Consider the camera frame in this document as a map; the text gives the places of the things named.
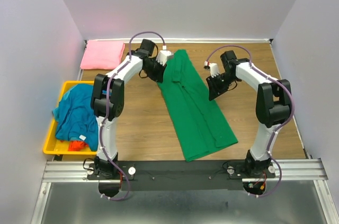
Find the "green polo t-shirt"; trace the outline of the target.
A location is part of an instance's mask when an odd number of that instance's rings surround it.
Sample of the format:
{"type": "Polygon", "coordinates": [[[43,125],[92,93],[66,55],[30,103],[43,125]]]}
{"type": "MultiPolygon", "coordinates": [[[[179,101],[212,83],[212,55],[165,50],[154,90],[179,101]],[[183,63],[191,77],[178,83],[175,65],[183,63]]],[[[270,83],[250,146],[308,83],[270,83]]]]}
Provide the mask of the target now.
{"type": "Polygon", "coordinates": [[[158,84],[187,162],[238,142],[223,112],[199,76],[186,50],[167,63],[158,84]]]}

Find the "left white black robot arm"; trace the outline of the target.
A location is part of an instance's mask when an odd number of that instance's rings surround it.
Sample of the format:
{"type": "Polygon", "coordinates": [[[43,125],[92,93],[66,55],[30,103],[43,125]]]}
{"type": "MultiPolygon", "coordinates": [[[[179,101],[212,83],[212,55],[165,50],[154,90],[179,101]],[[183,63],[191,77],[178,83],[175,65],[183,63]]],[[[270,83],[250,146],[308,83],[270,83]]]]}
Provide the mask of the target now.
{"type": "Polygon", "coordinates": [[[143,39],[136,50],[129,50],[125,60],[111,72],[95,77],[91,98],[91,108],[96,116],[99,139],[94,158],[97,175],[111,179],[118,173],[116,146],[117,119],[124,108],[124,88],[134,75],[142,71],[156,83],[163,81],[167,62],[173,53],[163,43],[159,49],[156,43],[143,39]]]}

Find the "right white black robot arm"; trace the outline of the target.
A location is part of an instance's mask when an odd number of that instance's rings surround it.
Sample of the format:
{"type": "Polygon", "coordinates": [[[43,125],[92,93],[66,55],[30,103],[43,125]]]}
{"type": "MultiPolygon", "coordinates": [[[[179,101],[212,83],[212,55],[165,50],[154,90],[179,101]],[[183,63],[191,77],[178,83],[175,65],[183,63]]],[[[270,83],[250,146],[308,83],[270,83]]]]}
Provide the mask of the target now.
{"type": "Polygon", "coordinates": [[[290,82],[286,79],[278,80],[262,72],[249,58],[238,59],[232,50],[224,52],[220,60],[225,70],[223,73],[216,63],[209,60],[204,62],[204,68],[210,72],[206,79],[209,100],[229,91],[232,83],[241,81],[256,90],[257,135],[245,160],[234,166],[235,171],[248,177],[256,177],[269,169],[277,135],[294,115],[290,82]]]}

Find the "folded pink t-shirt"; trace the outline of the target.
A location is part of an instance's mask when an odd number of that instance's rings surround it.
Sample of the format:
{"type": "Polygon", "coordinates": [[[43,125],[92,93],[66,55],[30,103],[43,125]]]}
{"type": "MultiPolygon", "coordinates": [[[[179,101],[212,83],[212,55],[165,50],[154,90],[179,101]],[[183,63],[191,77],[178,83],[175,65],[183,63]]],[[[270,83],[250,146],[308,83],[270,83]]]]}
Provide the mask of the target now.
{"type": "Polygon", "coordinates": [[[121,63],[123,41],[88,40],[80,64],[82,70],[113,70],[121,63]]]}

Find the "crumpled blue t-shirt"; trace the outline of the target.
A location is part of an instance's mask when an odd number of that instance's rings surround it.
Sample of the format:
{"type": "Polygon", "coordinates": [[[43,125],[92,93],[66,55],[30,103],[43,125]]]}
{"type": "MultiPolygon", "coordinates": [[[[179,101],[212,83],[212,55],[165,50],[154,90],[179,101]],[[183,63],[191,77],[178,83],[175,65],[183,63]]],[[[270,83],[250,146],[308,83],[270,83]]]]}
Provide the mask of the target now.
{"type": "Polygon", "coordinates": [[[91,108],[92,91],[90,84],[76,84],[66,91],[52,113],[57,122],[56,139],[84,142],[91,151],[97,151],[99,131],[91,108]]]}

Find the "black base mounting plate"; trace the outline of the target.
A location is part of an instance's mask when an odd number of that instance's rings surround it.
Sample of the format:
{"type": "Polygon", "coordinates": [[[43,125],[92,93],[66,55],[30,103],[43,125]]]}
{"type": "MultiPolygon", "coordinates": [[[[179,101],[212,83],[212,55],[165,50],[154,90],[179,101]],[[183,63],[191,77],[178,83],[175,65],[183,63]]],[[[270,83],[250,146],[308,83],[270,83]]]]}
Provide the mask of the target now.
{"type": "Polygon", "coordinates": [[[259,189],[267,178],[277,177],[272,164],[250,170],[244,160],[119,161],[117,168],[99,160],[83,168],[99,188],[125,191],[259,189]]]}

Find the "orange red t-shirt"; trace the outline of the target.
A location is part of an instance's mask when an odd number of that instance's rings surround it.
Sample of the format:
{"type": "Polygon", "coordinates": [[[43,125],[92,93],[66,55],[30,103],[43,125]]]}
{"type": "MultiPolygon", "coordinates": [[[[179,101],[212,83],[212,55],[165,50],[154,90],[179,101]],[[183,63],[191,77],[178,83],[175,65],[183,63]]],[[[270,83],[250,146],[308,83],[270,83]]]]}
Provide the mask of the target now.
{"type": "Polygon", "coordinates": [[[82,151],[88,146],[84,141],[71,141],[68,146],[68,151],[82,151]]]}

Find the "yellow plastic bin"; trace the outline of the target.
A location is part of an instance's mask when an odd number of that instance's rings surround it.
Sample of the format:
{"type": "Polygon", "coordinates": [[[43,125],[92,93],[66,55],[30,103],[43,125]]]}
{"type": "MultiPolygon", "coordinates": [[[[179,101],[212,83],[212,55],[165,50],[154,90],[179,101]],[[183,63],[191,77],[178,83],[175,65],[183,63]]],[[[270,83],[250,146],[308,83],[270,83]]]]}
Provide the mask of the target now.
{"type": "MultiPolygon", "coordinates": [[[[63,83],[56,107],[59,104],[62,96],[68,91],[71,87],[76,84],[90,84],[93,86],[94,82],[92,80],[69,80],[63,83]]],[[[82,151],[68,151],[68,146],[70,141],[62,141],[58,140],[55,137],[57,122],[52,113],[52,119],[49,125],[49,129],[46,135],[46,139],[44,142],[43,152],[47,155],[84,155],[84,156],[94,156],[97,151],[91,151],[89,146],[87,146],[82,151]]]]}

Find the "aluminium frame rail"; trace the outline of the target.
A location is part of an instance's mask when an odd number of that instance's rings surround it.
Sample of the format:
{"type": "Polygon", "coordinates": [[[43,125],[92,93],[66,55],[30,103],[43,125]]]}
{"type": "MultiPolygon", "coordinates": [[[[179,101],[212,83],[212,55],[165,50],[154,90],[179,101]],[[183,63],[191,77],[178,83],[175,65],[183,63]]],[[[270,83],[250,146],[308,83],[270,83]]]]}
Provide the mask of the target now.
{"type": "Polygon", "coordinates": [[[46,163],[33,223],[338,223],[320,159],[280,159],[259,189],[131,191],[118,202],[83,163],[46,163]]]}

